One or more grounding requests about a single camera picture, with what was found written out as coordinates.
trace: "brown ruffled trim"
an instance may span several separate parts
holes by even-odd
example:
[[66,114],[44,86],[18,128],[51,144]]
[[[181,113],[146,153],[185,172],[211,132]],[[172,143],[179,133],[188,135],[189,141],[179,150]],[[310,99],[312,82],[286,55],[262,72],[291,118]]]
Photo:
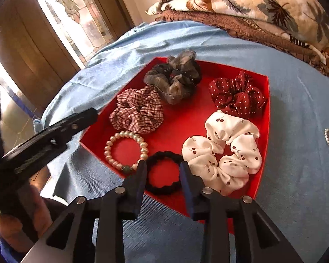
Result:
[[275,36],[269,32],[265,32],[262,29],[259,30],[258,26],[251,26],[251,24],[247,23],[244,18],[210,12],[166,10],[157,17],[156,20],[166,22],[191,20],[218,27],[226,30],[226,32],[232,37],[257,42],[290,54],[297,59],[308,63],[320,73],[329,77],[329,68],[321,62],[320,57],[316,52],[309,48],[296,45],[280,36]]

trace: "pink checkered scrunchie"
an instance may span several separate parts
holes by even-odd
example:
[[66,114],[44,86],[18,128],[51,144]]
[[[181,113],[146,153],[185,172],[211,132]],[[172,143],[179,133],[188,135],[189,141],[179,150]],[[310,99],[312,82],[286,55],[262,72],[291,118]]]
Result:
[[163,122],[163,105],[154,87],[128,89],[117,96],[117,108],[110,114],[113,127],[135,133],[149,133]]

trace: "white scrunchie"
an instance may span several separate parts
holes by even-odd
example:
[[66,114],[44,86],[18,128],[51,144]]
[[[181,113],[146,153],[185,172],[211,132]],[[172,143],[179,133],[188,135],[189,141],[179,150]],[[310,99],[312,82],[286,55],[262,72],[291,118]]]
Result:
[[[260,170],[262,157],[255,142],[260,132],[250,121],[221,110],[208,118],[205,127],[207,138],[192,136],[184,142],[183,159],[188,161],[193,175],[226,196],[245,186],[249,174]],[[231,146],[234,154],[222,156],[218,163],[214,155],[223,154],[225,144]]]

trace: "stained glass window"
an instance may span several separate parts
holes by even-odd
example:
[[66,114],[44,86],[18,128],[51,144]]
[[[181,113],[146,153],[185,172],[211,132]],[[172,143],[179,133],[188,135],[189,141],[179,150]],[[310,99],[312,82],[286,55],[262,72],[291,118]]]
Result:
[[42,8],[41,1],[46,3],[54,19],[54,21],[50,20],[50,23],[57,24],[57,26],[52,25],[53,28],[60,32],[60,36],[61,34],[64,36],[63,39],[67,40],[75,52],[72,56],[76,55],[84,65],[99,49],[113,42],[111,33],[94,0],[38,1]]

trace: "green bead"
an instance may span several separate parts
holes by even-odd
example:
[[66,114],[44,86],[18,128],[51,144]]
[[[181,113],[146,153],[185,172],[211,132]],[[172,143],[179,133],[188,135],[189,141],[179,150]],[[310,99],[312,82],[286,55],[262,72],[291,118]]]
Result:
[[132,172],[133,168],[129,165],[124,165],[121,169],[121,171],[125,174],[130,174]]

